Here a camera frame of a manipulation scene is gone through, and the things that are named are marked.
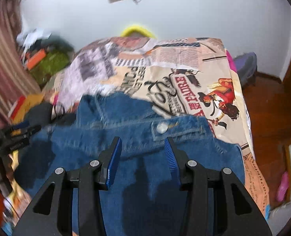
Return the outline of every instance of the pink cloth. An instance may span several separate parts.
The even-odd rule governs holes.
[[[279,201],[279,202],[284,201],[285,193],[286,193],[287,189],[289,188],[289,184],[290,184],[289,173],[286,171],[286,172],[284,172],[284,174],[282,175],[282,178],[281,178],[281,183],[280,183],[280,186],[278,188],[278,192],[277,192],[277,196],[276,196],[277,201]]]
[[[237,73],[234,60],[232,59],[231,54],[227,50],[226,50],[226,56],[227,56],[227,60],[228,60],[228,64],[229,64],[230,69]]]

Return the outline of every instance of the yellow object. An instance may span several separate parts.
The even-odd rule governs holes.
[[[152,34],[150,31],[146,30],[142,26],[139,25],[132,25],[130,27],[127,27],[122,33],[121,37],[128,37],[133,32],[137,32],[145,37],[155,38],[154,34]]]
[[[20,106],[17,114],[15,115],[12,124],[18,124],[24,120],[25,114],[34,106],[40,104],[44,99],[44,94],[31,94],[28,95],[23,104]]]

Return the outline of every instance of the striped curtain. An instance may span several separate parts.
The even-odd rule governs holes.
[[[16,36],[21,32],[18,0],[0,0],[0,127],[7,125],[12,104],[22,95],[40,93],[20,61]]]

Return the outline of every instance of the newspaper print bedspread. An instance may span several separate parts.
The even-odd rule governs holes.
[[[83,94],[121,91],[151,102],[164,117],[205,116],[215,137],[241,146],[245,187],[265,215],[269,189],[253,157],[239,79],[220,39],[99,40],[75,55],[60,81],[58,102],[65,108]]]

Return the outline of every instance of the jacket button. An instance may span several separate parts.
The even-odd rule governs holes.
[[[160,122],[157,125],[157,132],[160,134],[163,134],[167,131],[168,128],[169,128],[169,125],[166,122]]]

